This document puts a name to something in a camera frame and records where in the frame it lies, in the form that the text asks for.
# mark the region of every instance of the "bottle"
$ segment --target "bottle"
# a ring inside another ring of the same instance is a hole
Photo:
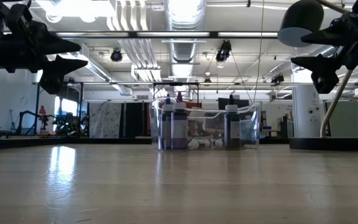
[[[178,102],[173,104],[171,115],[171,148],[187,149],[187,113],[186,104],[182,102],[181,93]]]
[[[173,105],[162,105],[162,115],[160,120],[160,149],[166,150],[171,148],[171,113]]]
[[[228,150],[240,149],[240,115],[238,106],[234,104],[233,95],[230,95],[229,104],[225,107],[224,115],[224,147]]]

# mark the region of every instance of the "bottle cap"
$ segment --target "bottle cap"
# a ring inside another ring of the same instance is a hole
[[[234,98],[232,94],[230,94],[229,97],[229,104],[226,105],[224,109],[227,111],[237,111],[239,109],[239,107],[236,104],[234,104]]]
[[[238,111],[239,107],[237,105],[226,105],[224,109],[227,111]]]
[[[165,104],[171,104],[171,96],[168,94],[167,99],[165,99]]]
[[[173,109],[174,110],[184,110],[186,108],[186,103],[174,103]]]
[[[178,93],[178,102],[183,102],[183,97],[181,96],[181,92]]]
[[[162,105],[162,111],[172,111],[173,105]]]

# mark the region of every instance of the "red object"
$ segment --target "red object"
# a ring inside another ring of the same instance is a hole
[[[45,111],[44,106],[41,106],[41,109],[40,109],[39,113],[40,113],[41,115],[44,115],[44,114],[47,113],[47,112]]]
[[[178,102],[183,102],[183,98],[181,97],[181,92],[178,93],[178,97],[177,97]]]

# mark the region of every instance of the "dark bottle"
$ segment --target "dark bottle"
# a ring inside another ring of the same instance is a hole
[[[181,102],[181,93],[178,93],[178,103],[173,104],[171,115],[171,148],[187,149],[187,113],[186,104]]]
[[[224,115],[224,147],[227,150],[238,150],[240,140],[240,115],[238,106],[234,104],[233,96],[230,95],[229,104],[225,107]]]

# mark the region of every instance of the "table surface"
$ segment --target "table surface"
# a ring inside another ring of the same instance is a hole
[[[358,152],[5,149],[0,223],[358,223]]]

